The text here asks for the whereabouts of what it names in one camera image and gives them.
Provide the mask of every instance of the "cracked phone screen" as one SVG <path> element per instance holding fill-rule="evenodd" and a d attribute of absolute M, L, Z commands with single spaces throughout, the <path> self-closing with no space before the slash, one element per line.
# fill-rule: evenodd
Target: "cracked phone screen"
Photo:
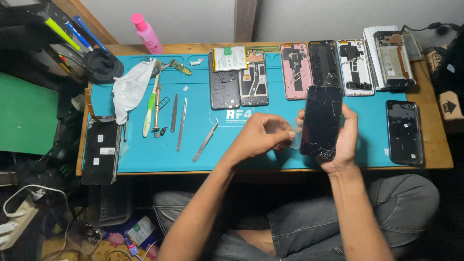
<path fill-rule="evenodd" d="M 393 100 L 388 100 L 386 104 L 390 159 L 396 164 L 422 164 L 424 153 L 417 105 Z"/>
<path fill-rule="evenodd" d="M 342 89 L 314 85 L 308 88 L 300 154 L 334 159 L 342 103 Z"/>

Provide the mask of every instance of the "white wall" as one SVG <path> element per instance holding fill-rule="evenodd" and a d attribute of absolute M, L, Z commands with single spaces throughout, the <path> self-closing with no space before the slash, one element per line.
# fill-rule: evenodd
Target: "white wall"
<path fill-rule="evenodd" d="M 464 0 L 262 0 L 256 42 L 362 39 L 363 28 L 464 23 Z M 454 31 L 414 32 L 423 48 L 449 44 Z"/>
<path fill-rule="evenodd" d="M 234 0 L 80 0 L 120 44 L 142 44 L 141 13 L 162 44 L 233 42 Z"/>

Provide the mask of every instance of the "hand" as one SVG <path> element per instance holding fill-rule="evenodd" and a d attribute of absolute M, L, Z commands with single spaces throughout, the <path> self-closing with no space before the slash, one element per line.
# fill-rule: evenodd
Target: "hand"
<path fill-rule="evenodd" d="M 340 127 L 335 158 L 333 160 L 316 158 L 321 168 L 329 175 L 348 170 L 356 165 L 354 155 L 358 141 L 358 115 L 348 108 L 346 104 L 342 106 L 342 113 L 345 117 L 345 126 Z M 300 110 L 298 111 L 298 116 L 295 118 L 298 125 L 297 131 L 302 131 L 303 119 L 304 110 Z"/>
<path fill-rule="evenodd" d="M 281 116 L 255 112 L 245 123 L 225 156 L 234 164 L 270 151 L 280 151 L 290 145 L 295 132 Z"/>

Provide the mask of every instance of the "jeans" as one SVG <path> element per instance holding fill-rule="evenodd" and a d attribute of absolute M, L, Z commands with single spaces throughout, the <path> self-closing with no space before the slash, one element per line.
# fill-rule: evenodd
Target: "jeans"
<path fill-rule="evenodd" d="M 436 212 L 438 190 L 418 175 L 381 178 L 366 189 L 380 229 L 398 258 Z M 192 197 L 193 193 L 171 191 L 154 195 L 156 217 L 164 234 Z M 261 251 L 229 229 L 215 237 L 220 239 L 217 244 L 206 244 L 202 260 L 345 260 L 337 211 L 330 196 L 284 204 L 267 213 L 267 222 L 277 256 Z"/>

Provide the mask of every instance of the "green toothbrush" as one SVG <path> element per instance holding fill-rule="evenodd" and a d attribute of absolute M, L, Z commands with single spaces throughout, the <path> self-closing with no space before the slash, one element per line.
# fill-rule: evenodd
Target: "green toothbrush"
<path fill-rule="evenodd" d="M 147 116 L 145 117 L 145 122 L 143 124 L 143 137 L 145 138 L 148 135 L 148 131 L 150 130 L 151 125 L 151 114 L 153 112 L 153 108 L 155 106 L 155 97 L 156 97 L 156 88 L 158 86 L 158 79 L 161 73 L 161 62 L 156 60 L 155 68 L 153 71 L 156 73 L 155 75 L 155 85 L 153 87 L 153 91 L 150 95 L 150 100 L 148 101 L 148 109 L 147 109 Z"/>

